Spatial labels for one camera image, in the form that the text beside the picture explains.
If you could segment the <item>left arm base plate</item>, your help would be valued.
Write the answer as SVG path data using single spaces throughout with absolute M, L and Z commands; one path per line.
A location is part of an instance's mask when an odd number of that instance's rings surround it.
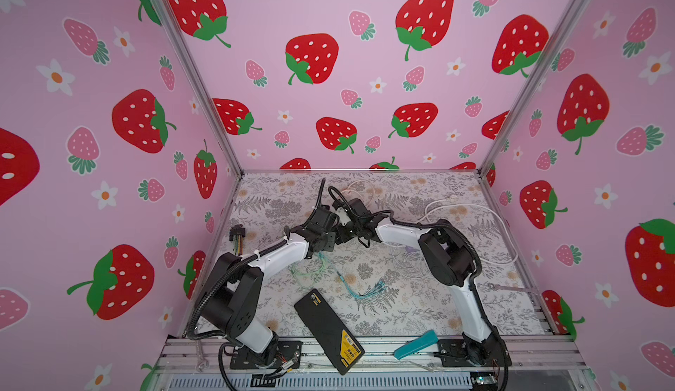
M 300 366 L 301 357 L 302 341 L 272 341 L 271 347 L 262 353 L 253 352 L 248 347 L 233 350 L 230 358 L 230 369 L 296 369 Z

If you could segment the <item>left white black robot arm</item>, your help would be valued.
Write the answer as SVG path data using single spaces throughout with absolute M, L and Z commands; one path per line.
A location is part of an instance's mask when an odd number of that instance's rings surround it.
M 264 282 L 291 264 L 332 251 L 338 225 L 339 216 L 328 206 L 318 205 L 306 222 L 286 227 L 276 244 L 248 255 L 219 257 L 196 300 L 186 337 L 199 341 L 222 336 L 268 364 L 279 338 L 256 317 Z

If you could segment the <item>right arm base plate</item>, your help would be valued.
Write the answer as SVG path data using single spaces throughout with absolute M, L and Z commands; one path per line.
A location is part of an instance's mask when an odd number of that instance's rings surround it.
M 471 339 L 441 339 L 434 357 L 444 367 L 488 368 L 513 365 L 504 343 L 489 338 L 482 343 Z

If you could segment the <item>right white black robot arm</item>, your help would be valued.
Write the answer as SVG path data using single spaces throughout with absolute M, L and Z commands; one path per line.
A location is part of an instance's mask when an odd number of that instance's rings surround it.
M 353 238 L 361 244 L 388 243 L 411 247 L 421 252 L 432 276 L 449 287 L 452 300 L 462 319 L 463 348 L 473 366 L 512 365 L 506 343 L 490 322 L 478 294 L 475 279 L 483 265 L 475 247 L 447 220 L 433 223 L 401 222 L 384 210 L 372 213 L 360 199 L 334 199 L 340 217 L 339 237 Z

